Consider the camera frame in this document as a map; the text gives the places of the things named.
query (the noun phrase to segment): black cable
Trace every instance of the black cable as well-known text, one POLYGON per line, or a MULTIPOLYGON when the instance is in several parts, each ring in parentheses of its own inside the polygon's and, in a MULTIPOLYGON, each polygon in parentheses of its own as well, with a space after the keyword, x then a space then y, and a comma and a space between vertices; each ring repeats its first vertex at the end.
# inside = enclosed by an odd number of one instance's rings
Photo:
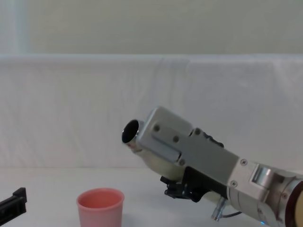
POLYGON ((237 216, 237 215, 239 215, 241 213, 242 213, 241 211, 238 211, 238 212, 233 213, 233 214, 222 215, 222 218, 231 218, 231 217, 237 216))

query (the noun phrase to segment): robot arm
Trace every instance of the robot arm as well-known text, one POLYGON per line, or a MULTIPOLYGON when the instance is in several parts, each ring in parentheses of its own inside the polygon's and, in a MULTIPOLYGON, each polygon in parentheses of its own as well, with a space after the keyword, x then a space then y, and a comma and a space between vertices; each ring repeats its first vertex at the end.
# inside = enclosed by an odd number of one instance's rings
POLYGON ((199 128, 169 110, 154 109, 145 122, 132 120, 122 142, 160 174, 173 198, 200 201, 213 191, 221 199, 213 213, 219 220, 226 200, 271 227, 301 227, 302 178, 239 157, 199 128))

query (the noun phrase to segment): cup rim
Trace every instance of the cup rim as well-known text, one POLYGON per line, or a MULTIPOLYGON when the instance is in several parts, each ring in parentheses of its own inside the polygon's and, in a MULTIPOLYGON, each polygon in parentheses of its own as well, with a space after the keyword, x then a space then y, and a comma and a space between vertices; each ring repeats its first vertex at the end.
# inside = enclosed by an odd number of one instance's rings
POLYGON ((94 189, 90 189, 86 192, 83 192, 81 193, 78 197, 77 197, 77 205, 80 209, 82 210, 86 210, 86 211, 104 211, 104 210, 111 210, 113 208, 116 208, 116 207, 119 207, 124 201, 124 194, 122 191, 118 190, 118 189, 115 189, 115 188, 94 188, 94 189), (95 193, 95 192, 104 192, 104 191, 107 191, 107 192, 113 192, 115 194, 117 194, 118 196, 120 196, 121 200, 119 202, 117 202, 116 204, 114 205, 111 205, 111 206, 108 206, 108 207, 102 207, 102 208, 89 208, 89 207, 85 207, 85 206, 82 206, 79 201, 84 197, 84 196, 87 196, 88 194, 91 194, 91 193, 95 193))

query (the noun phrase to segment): white wall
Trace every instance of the white wall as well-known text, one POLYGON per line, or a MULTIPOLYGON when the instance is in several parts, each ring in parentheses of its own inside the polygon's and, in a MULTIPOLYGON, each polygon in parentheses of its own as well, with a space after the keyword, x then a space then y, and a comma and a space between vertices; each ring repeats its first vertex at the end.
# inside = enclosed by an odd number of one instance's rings
POLYGON ((20 52, 303 52, 301 0, 14 1, 20 52))
POLYGON ((0 0, 0 53, 18 51, 14 3, 14 0, 0 0))

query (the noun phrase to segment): table surface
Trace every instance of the table surface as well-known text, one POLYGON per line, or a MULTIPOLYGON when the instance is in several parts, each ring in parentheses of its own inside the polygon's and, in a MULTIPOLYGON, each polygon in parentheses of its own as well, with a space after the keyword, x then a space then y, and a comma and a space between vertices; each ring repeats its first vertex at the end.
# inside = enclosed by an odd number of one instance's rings
MULTIPOLYGON (((113 187, 125 194, 123 227, 258 227, 241 214, 214 222, 210 216, 218 196, 209 193, 199 203, 164 195, 166 185, 149 169, 2 168, 3 200, 19 187, 27 189, 27 213, 5 227, 79 227, 77 196, 97 187, 113 187)), ((235 210, 227 207, 225 213, 235 210)))

